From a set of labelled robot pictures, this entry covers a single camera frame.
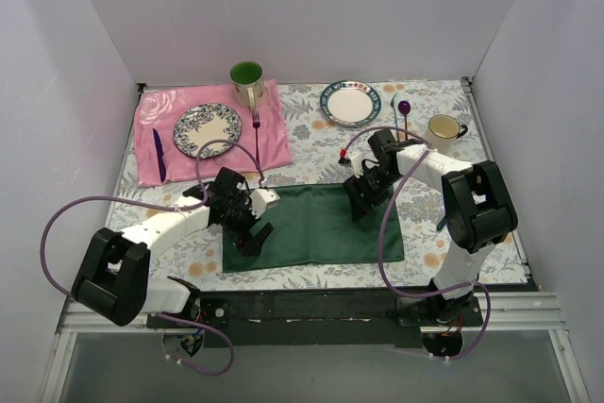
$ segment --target floral patterned plate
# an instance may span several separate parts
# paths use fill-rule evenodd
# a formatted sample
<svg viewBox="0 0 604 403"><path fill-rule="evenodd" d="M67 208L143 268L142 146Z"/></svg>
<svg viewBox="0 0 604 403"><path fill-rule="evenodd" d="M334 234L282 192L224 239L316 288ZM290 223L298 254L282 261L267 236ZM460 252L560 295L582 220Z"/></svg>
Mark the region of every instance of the floral patterned plate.
<svg viewBox="0 0 604 403"><path fill-rule="evenodd" d="M321 93L321 111L333 123L344 127L365 125L375 120L381 99L372 87L355 80L341 80Z"/></svg>
<svg viewBox="0 0 604 403"><path fill-rule="evenodd" d="M195 158L199 148L215 139L237 142L242 135L242 119L225 104L202 104L187 110L174 126L174 143L185 155ZM228 151L230 143L213 143L201 153L202 159Z"/></svg>

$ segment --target wall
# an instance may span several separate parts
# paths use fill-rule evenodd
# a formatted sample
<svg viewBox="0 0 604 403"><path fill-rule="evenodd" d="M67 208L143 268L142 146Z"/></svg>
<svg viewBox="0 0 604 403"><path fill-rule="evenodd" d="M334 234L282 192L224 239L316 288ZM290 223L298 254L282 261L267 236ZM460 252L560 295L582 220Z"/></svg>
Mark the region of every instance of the wall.
<svg viewBox="0 0 604 403"><path fill-rule="evenodd" d="M515 0L475 79L538 281L556 291L604 401L604 0Z"/></svg>
<svg viewBox="0 0 604 403"><path fill-rule="evenodd" d="M136 86L89 0L0 5L0 401L30 403L63 304L42 275L43 226L76 197L112 192ZM75 210L48 251L66 286L107 206Z"/></svg>
<svg viewBox="0 0 604 403"><path fill-rule="evenodd" d="M476 72L512 0L92 0L138 82L228 81L255 59L282 82Z"/></svg>

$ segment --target pink cloth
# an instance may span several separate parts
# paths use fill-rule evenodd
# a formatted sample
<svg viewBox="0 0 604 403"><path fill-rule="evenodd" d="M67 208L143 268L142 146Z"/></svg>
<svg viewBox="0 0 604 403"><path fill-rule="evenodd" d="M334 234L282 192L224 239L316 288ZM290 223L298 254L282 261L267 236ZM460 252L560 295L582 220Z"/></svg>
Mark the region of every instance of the pink cloth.
<svg viewBox="0 0 604 403"><path fill-rule="evenodd" d="M292 153L287 140L287 130L281 114L281 101L274 79L266 81L269 98L262 103L260 114L259 151L262 170L291 164ZM256 136L252 127L252 114L239 105L232 85L188 87L182 89L148 92L134 115L134 146L139 168L139 184L144 187L164 184L159 179L158 155L153 140L153 129L161 138L166 180L187 181L195 179L195 159L176 148L173 130L180 116L200 104L226 104L239 113L243 130L239 143L256 155ZM225 154L210 160L201 160L201 175L216 176L221 167L237 172L256 172L252 160L239 148L233 147Z"/></svg>

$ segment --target cable connector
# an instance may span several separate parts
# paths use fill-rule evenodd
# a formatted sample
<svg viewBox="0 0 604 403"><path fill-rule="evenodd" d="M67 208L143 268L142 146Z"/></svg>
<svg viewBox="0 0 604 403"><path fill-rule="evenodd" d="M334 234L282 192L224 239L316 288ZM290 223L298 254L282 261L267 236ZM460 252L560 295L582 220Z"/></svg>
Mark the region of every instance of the cable connector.
<svg viewBox="0 0 604 403"><path fill-rule="evenodd" d="M346 157L346 153L347 151L345 148L340 150L340 160L338 160L340 165L350 165L350 159Z"/></svg>

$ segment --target beige mug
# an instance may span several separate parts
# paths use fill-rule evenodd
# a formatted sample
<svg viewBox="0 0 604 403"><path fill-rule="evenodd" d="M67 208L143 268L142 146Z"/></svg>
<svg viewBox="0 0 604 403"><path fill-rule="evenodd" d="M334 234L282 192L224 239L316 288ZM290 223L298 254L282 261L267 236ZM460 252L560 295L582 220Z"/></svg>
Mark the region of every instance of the beige mug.
<svg viewBox="0 0 604 403"><path fill-rule="evenodd" d="M460 125L453 117L439 114L430 118L424 139L440 153L446 154L451 145L467 132L467 125Z"/></svg>
<svg viewBox="0 0 604 403"><path fill-rule="evenodd" d="M230 80L235 86L237 101L246 108L256 110L267 97L262 67L255 61L242 61L233 66Z"/></svg>

